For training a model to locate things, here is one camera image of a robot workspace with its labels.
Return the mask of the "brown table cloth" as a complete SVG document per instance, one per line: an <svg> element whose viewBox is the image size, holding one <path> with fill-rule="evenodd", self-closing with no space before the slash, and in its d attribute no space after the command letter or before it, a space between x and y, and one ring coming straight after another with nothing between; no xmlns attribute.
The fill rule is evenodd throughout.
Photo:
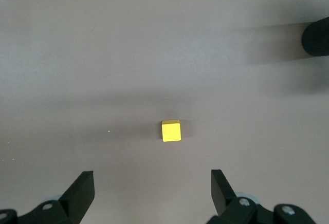
<svg viewBox="0 0 329 224"><path fill-rule="evenodd" d="M329 57L301 45L328 16L329 0L0 0L0 209L93 171L83 224L204 224L220 169L329 224Z"/></svg>

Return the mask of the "black ribbed round object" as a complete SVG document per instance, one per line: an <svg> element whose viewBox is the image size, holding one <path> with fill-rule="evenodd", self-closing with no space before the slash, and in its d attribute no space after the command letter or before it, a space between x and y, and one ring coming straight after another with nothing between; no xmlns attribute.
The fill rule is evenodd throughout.
<svg viewBox="0 0 329 224"><path fill-rule="evenodd" d="M311 23L303 32L304 50L314 56L329 56L329 17Z"/></svg>

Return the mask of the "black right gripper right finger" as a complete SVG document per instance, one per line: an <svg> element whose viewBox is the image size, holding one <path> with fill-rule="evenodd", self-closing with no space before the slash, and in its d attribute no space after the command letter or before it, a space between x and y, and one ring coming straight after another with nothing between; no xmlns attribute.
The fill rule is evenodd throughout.
<svg viewBox="0 0 329 224"><path fill-rule="evenodd" d="M222 170L211 171L211 197L217 215L207 224L315 224L298 206L283 203L270 211L251 198L238 197Z"/></svg>

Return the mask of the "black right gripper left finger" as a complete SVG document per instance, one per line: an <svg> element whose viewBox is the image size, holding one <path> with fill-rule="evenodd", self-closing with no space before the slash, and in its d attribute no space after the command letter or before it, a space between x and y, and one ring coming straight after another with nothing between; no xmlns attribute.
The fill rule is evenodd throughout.
<svg viewBox="0 0 329 224"><path fill-rule="evenodd" d="M95 197L94 172L83 171L58 200L48 200L18 216L0 210L0 224L80 224Z"/></svg>

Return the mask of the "yellow cube block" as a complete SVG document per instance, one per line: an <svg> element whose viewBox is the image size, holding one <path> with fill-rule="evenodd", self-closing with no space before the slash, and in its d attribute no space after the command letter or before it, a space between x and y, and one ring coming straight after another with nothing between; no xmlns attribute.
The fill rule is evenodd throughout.
<svg viewBox="0 0 329 224"><path fill-rule="evenodd" d="M176 142L181 140L180 121L163 120L161 123L162 140L163 142Z"/></svg>

